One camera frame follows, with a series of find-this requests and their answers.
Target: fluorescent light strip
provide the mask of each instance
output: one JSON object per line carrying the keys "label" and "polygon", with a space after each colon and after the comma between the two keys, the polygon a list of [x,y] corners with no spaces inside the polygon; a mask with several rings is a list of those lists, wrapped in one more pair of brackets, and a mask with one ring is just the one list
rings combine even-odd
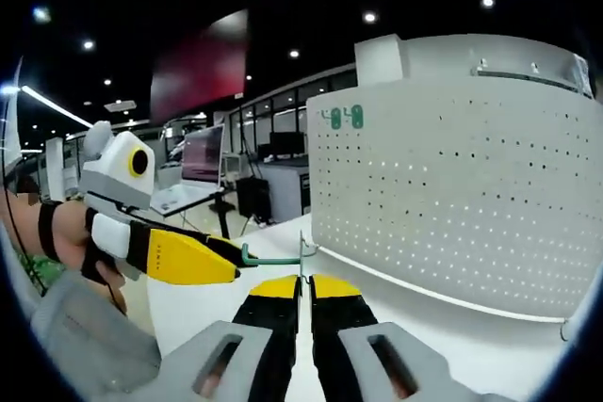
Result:
{"label": "fluorescent light strip", "polygon": [[[306,108],[307,108],[306,106],[303,106],[303,107],[298,108],[298,110],[302,111],[302,110],[305,110]],[[280,117],[281,115],[286,115],[287,113],[291,113],[291,112],[295,112],[295,108],[289,108],[287,110],[283,110],[282,112],[275,113],[274,116]]]}
{"label": "fluorescent light strip", "polygon": [[21,91],[24,93],[27,93],[29,96],[31,96],[32,98],[34,98],[36,101],[40,101],[42,104],[49,106],[50,108],[56,110],[58,113],[61,113],[63,115],[65,115],[67,118],[70,118],[74,121],[79,122],[80,124],[91,128],[92,124],[82,120],[81,118],[79,118],[77,115],[74,115],[72,112],[70,112],[69,110],[65,110],[63,107],[61,107],[60,105],[56,105],[55,103],[53,103],[51,100],[43,97],[41,94],[39,94],[37,91],[35,91],[34,89],[28,87],[27,85],[21,87]]}
{"label": "fluorescent light strip", "polygon": [[439,294],[437,292],[430,291],[429,289],[424,289],[421,286],[417,286],[415,284],[412,284],[412,283],[409,283],[406,281],[398,280],[397,278],[394,278],[391,275],[387,275],[386,273],[380,272],[379,270],[370,268],[367,265],[357,263],[356,261],[354,261],[346,256],[336,253],[335,251],[332,251],[330,249],[325,249],[322,246],[318,246],[318,249],[333,256],[335,259],[338,259],[339,261],[342,261],[349,265],[353,265],[354,267],[360,268],[361,270],[364,270],[365,272],[370,273],[371,275],[375,275],[383,280],[393,282],[394,284],[397,284],[398,286],[405,287],[406,289],[411,289],[413,291],[418,292],[419,294],[423,294],[426,296],[437,298],[439,300],[447,301],[448,303],[452,303],[454,305],[463,306],[463,307],[469,308],[471,310],[481,311],[482,313],[487,313],[487,314],[500,315],[502,317],[510,317],[511,319],[529,320],[531,322],[562,324],[565,321],[565,319],[563,317],[548,317],[548,316],[542,316],[542,315],[512,313],[509,311],[499,310],[497,308],[488,308],[487,306],[481,306],[481,305],[478,305],[475,303],[471,303],[470,301],[464,301],[464,300],[459,300],[458,298],[445,296],[443,294]]}

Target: white table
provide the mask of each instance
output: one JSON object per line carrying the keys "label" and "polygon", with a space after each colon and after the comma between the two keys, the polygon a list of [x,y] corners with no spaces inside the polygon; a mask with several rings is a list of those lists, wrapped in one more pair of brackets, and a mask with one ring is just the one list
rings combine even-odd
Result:
{"label": "white table", "polygon": [[[310,216],[251,233],[249,244],[262,258],[295,257],[300,230],[311,238]],[[148,280],[151,316],[163,356],[216,320],[232,320],[249,291],[264,280],[297,273],[297,266],[242,270],[231,284],[175,286]],[[478,393],[528,400],[558,362],[564,344],[559,326],[483,314],[427,297],[370,275],[319,252],[304,261],[304,273],[334,275],[362,292],[380,322],[396,322],[447,358],[452,376]],[[324,395],[312,363],[307,286],[301,301],[297,362],[286,401],[320,401]]]}

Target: recessed ceiling light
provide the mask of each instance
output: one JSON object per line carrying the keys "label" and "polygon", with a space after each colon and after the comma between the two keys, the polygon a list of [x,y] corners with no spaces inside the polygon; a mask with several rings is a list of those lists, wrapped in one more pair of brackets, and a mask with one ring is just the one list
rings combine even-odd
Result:
{"label": "recessed ceiling light", "polygon": [[367,11],[363,16],[363,19],[367,24],[375,24],[377,22],[377,13],[374,13],[373,11]]}
{"label": "recessed ceiling light", "polygon": [[38,24],[48,24],[50,23],[50,11],[47,7],[35,7],[32,10],[32,15],[34,17],[34,21]]}
{"label": "recessed ceiling light", "polygon": [[494,7],[495,0],[481,0],[481,6],[486,9],[491,9]]}

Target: white floor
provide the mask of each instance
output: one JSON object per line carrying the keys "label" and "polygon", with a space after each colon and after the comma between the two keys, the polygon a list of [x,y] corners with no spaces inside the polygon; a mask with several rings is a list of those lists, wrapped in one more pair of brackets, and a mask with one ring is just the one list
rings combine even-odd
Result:
{"label": "white floor", "polygon": [[[231,193],[225,197],[228,202],[236,205],[236,193]],[[152,217],[161,220],[159,214],[153,213]],[[243,233],[252,233],[258,230],[258,226],[250,220],[241,216],[237,210],[227,214],[228,230],[231,238],[237,238]],[[221,235],[220,222],[218,215],[209,209],[209,203],[200,204],[185,213],[163,219],[172,226],[194,230],[195,228],[203,233],[213,233]],[[140,275],[137,281],[126,279],[125,286],[122,288],[123,296],[127,304],[128,318],[139,326],[142,330],[155,334],[153,321],[149,310],[149,299],[147,296],[147,276]]]}

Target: ceiling light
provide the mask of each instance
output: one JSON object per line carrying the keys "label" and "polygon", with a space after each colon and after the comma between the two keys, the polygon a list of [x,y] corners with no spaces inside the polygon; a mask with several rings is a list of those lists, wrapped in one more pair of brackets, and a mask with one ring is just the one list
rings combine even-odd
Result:
{"label": "ceiling light", "polygon": [[85,40],[82,43],[82,47],[84,48],[85,51],[91,51],[92,49],[94,49],[94,41],[92,41],[92,40]]}
{"label": "ceiling light", "polygon": [[19,91],[21,91],[21,89],[19,87],[15,87],[14,85],[11,85],[11,84],[4,84],[2,87],[0,87],[0,94],[2,94],[3,96],[15,94],[15,93],[18,93]]}
{"label": "ceiling light", "polygon": [[55,103],[53,103],[51,100],[43,97],[41,94],[39,94],[37,91],[35,91],[34,89],[28,87],[27,85],[23,86],[21,88],[21,90],[23,91],[23,93],[28,94],[29,96],[31,96],[32,98],[34,98],[37,101],[40,101],[42,104],[49,106],[50,108],[52,108],[53,110],[56,110],[58,113],[61,113],[63,115],[65,115],[67,118],[70,118],[71,120],[77,121],[80,124],[91,128],[92,124],[82,120],[81,118],[79,118],[77,115],[74,115],[72,112],[70,112],[69,110],[65,110],[63,107],[61,107],[60,105],[56,105]]}
{"label": "ceiling light", "polygon": [[491,9],[494,7],[494,0],[481,0],[481,6],[486,9]]}
{"label": "ceiling light", "polygon": [[373,13],[372,11],[367,11],[363,19],[367,24],[375,24],[377,22],[377,14]]}
{"label": "ceiling light", "polygon": [[34,17],[34,21],[38,24],[48,24],[50,23],[50,11],[47,7],[35,7],[32,10],[32,15]]}

